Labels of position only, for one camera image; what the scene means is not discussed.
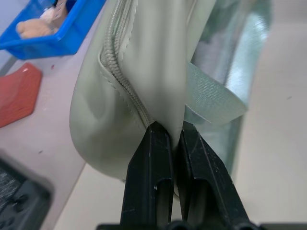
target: zipper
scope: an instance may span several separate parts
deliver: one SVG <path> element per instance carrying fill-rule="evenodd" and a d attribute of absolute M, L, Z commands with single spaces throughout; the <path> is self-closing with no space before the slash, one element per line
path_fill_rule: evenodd
<path fill-rule="evenodd" d="M 131 5 L 132 0 L 117 1 L 106 29 L 100 61 L 126 90 L 147 128 L 154 120 L 148 114 L 128 79 L 122 74 L 118 64 L 118 51 L 129 23 Z"/>

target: bag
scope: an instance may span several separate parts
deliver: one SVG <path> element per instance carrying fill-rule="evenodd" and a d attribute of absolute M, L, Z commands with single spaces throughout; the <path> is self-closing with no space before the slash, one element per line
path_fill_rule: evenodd
<path fill-rule="evenodd" d="M 255 26 L 245 22 L 262 0 L 248 2 L 243 4 L 243 15 L 234 19 L 235 29 L 227 31 L 236 41 L 246 26 Z M 206 37 L 203 31 L 209 16 L 227 4 L 241 5 L 215 0 L 107 1 L 71 102 L 72 141 L 87 163 L 125 179 L 128 163 L 153 121 L 165 127 L 175 148 L 185 113 L 193 123 L 213 124 L 244 114 L 248 98 L 240 94 L 240 84 L 219 82 L 190 62 L 200 37 Z M 265 36 L 266 32 L 265 25 L 259 33 Z M 223 69 L 239 61 L 231 62 L 236 60 L 231 57 L 237 44 L 230 40 L 228 64 L 221 62 L 225 58 L 216 60 Z M 243 80 L 249 85 L 253 69 L 250 72 L 248 80 Z M 243 73 L 232 76 L 245 78 Z"/>

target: blue plastic basket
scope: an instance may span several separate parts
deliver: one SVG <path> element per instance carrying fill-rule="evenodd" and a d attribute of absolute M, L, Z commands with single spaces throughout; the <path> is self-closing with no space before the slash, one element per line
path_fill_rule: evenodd
<path fill-rule="evenodd" d="M 44 12 L 43 5 L 50 2 L 50 0 L 30 0 L 0 37 L 0 49 L 7 50 L 19 59 L 75 54 L 105 1 L 68 0 L 66 6 L 69 13 L 55 34 L 21 39 L 16 32 L 17 23 L 32 18 L 39 18 Z"/>

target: green nylon strap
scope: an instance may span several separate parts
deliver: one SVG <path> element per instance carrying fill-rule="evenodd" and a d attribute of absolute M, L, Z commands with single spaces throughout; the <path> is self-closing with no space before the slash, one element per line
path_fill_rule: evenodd
<path fill-rule="evenodd" d="M 226 75 L 221 76 L 225 78 L 223 84 L 205 74 L 205 69 L 202 71 L 192 63 L 187 63 L 185 120 L 195 123 L 199 119 L 205 119 L 219 125 L 230 122 L 247 111 L 257 60 L 271 24 L 271 3 L 267 0 L 255 0 L 245 5 L 251 6 L 250 9 L 245 9 L 247 17 L 243 20 L 239 17 L 237 21 L 232 20 L 229 23 L 224 43 L 219 47 L 232 56 L 228 72 L 222 72 L 222 75 Z M 237 24 L 241 22 L 244 24 L 238 33 Z M 233 37 L 237 41 L 235 46 L 232 44 Z M 227 59 L 222 61 L 220 60 L 222 66 L 228 62 Z"/>
<path fill-rule="evenodd" d="M 204 74 L 192 63 L 188 64 L 186 106 L 214 124 L 227 123 L 243 115 L 247 110 L 234 93 Z"/>

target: white table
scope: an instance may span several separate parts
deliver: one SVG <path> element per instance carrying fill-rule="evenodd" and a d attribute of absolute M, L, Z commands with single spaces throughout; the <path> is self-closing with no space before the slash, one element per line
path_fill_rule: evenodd
<path fill-rule="evenodd" d="M 276 21 L 256 73 L 235 179 L 256 223 L 307 221 L 307 2 L 274 3 Z M 124 184 L 87 164 L 82 171 L 84 162 L 69 133 L 71 96 L 96 24 L 76 55 L 31 61 L 44 71 L 35 112 L 0 129 L 1 155 L 53 188 L 43 230 L 53 229 L 63 207 L 55 230 L 90 230 L 99 223 L 119 222 Z M 178 202 L 173 216 L 180 216 Z"/>

